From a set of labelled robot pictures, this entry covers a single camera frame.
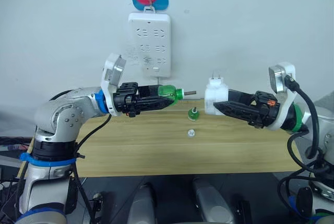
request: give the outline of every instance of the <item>wooden table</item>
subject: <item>wooden table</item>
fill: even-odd
[[[197,106],[200,117],[188,119]],[[90,119],[78,137],[105,120]],[[194,129],[195,137],[188,137]],[[288,134],[255,129],[227,116],[204,114],[204,101],[182,101],[135,118],[112,117],[80,149],[81,177],[294,171],[299,167],[287,151]]]

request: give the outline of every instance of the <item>power strip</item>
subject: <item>power strip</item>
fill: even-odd
[[[128,18],[142,71],[146,76],[171,76],[171,19],[167,14],[131,13]]]

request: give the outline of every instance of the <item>blue tape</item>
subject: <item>blue tape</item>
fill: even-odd
[[[98,106],[101,112],[109,113],[108,109],[105,107],[105,104],[104,104],[104,94],[103,94],[102,89],[98,93],[95,93],[95,99],[96,99],[96,102],[98,103]]]
[[[26,212],[25,214],[21,215],[20,218],[18,218],[16,221],[19,221],[19,220],[23,219],[24,217],[27,217],[27,216],[30,216],[30,215],[33,215],[33,214],[37,214],[37,213],[42,213],[42,212],[57,212],[57,213],[60,213],[63,216],[65,216],[64,212],[62,212],[58,209],[49,208],[49,207],[42,207],[42,208],[38,208],[38,209],[30,210],[30,211]]]
[[[24,152],[21,154],[20,160],[27,161],[30,164],[38,167],[59,167],[73,164],[77,161],[77,158],[69,160],[61,160],[61,161],[43,161],[43,160],[35,160],[29,153]]]

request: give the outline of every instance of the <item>green ring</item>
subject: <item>green ring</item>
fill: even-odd
[[[176,98],[177,98],[177,100],[183,100],[182,89],[177,89],[176,90]]]
[[[303,114],[302,114],[302,110],[300,109],[300,107],[298,105],[293,104],[293,107],[294,107],[294,111],[296,112],[296,124],[291,131],[295,133],[302,127]]]

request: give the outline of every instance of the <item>small green bottle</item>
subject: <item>small green bottle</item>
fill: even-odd
[[[194,108],[191,108],[189,111],[188,111],[188,118],[191,120],[191,121],[196,121],[199,117],[199,112],[197,110],[197,107],[194,107]]]
[[[176,89],[172,85],[165,85],[160,86],[158,88],[158,95],[174,100],[174,102],[171,105],[176,104],[179,100],[182,100],[184,98],[184,91],[183,89]]]

